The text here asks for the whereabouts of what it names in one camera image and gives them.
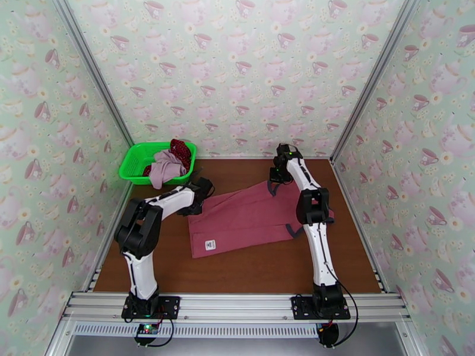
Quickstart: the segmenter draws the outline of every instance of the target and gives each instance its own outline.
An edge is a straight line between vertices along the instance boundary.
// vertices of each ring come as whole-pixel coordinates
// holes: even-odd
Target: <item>pink cloth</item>
[[[274,196],[268,185],[276,187],[276,184],[262,182],[213,196],[204,201],[200,215],[187,217],[192,257],[295,237],[302,227],[295,214],[299,188],[295,183],[279,185]]]
[[[162,184],[170,179],[182,176],[186,170],[181,161],[170,150],[163,150],[154,155],[155,163],[150,170],[150,181],[155,189],[162,188]]]

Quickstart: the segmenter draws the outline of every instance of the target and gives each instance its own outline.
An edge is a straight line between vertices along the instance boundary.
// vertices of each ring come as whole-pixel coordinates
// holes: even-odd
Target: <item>green basket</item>
[[[189,180],[197,157],[197,146],[190,142],[186,142],[185,144],[191,151],[191,166],[189,171],[184,176],[169,180],[165,183],[166,185],[182,185]],[[124,161],[119,168],[119,176],[122,179],[129,180],[135,185],[151,185],[150,178],[142,176],[145,167],[155,162],[155,158],[153,157],[155,153],[169,149],[170,142],[147,142],[132,146],[125,155]]]

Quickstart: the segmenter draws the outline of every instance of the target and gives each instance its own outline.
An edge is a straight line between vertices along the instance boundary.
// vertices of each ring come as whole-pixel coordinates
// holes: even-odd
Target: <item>teapot pattern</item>
[[[190,131],[200,157],[269,157],[302,122],[299,149],[321,157],[344,130],[403,1],[69,4],[135,142]],[[237,122],[246,129],[239,136],[229,132]]]
[[[115,2],[85,2],[91,23],[117,26]],[[0,354],[37,355],[94,265],[128,146],[52,0],[2,0],[0,25]]]
[[[475,354],[474,6],[422,0],[334,160],[388,289],[433,355]]]

